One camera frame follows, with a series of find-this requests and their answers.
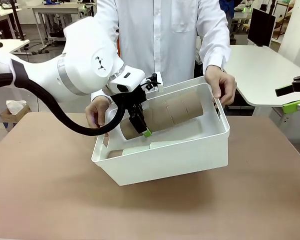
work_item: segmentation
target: crumpled paper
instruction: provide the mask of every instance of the crumpled paper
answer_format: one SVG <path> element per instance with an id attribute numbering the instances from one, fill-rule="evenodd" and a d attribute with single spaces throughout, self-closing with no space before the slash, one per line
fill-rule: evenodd
<path id="1" fill-rule="evenodd" d="M 19 111 L 24 108 L 26 105 L 26 101 L 13 101 L 13 100 L 7 100 L 6 101 L 6 107 L 9 109 L 10 113 L 12 115 L 16 115 Z"/>

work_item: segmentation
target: person's left hand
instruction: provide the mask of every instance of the person's left hand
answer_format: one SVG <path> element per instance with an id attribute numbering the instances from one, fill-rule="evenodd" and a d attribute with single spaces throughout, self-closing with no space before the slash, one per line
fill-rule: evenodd
<path id="1" fill-rule="evenodd" d="M 213 96 L 216 99 L 220 99 L 221 104 L 228 105 L 233 103 L 237 85 L 233 76 L 223 72 L 217 66 L 210 65 L 207 67 L 204 77 L 205 81 L 212 88 Z"/>

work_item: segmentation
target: plastic container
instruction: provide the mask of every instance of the plastic container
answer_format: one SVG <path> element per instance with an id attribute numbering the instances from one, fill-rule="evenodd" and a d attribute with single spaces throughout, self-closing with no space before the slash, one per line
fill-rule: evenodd
<path id="1" fill-rule="evenodd" d="M 219 100 L 216 100 L 219 110 L 215 109 L 212 92 L 203 77 L 166 87 L 162 93 L 148 93 L 143 108 L 191 91 L 200 97 L 202 116 L 155 132 L 148 138 L 140 136 L 126 140 L 118 126 L 111 131 L 108 143 L 104 142 L 103 135 L 98 137 L 92 161 L 120 186 L 227 166 L 230 126 Z M 115 113 L 116 105 L 112 104 L 107 111 L 107 121 Z M 181 142 L 107 158 L 113 150 L 149 146 L 161 141 Z"/>

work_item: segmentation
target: person's right hand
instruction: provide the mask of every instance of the person's right hand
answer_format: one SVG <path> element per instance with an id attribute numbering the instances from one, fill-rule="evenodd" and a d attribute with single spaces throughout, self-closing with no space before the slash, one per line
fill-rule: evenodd
<path id="1" fill-rule="evenodd" d="M 91 128 L 97 129 L 105 124 L 105 112 L 109 108 L 111 100 L 105 96 L 97 96 L 85 108 L 85 116 Z"/>

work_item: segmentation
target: tissue box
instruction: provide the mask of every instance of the tissue box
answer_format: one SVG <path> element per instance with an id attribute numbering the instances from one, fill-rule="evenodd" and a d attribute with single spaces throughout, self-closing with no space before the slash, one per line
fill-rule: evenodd
<path id="1" fill-rule="evenodd" d="M 4 110 L 1 114 L 1 120 L 5 129 L 9 132 L 23 118 L 24 115 L 31 112 L 28 104 L 26 104 L 17 114 L 11 114 L 9 109 Z"/>

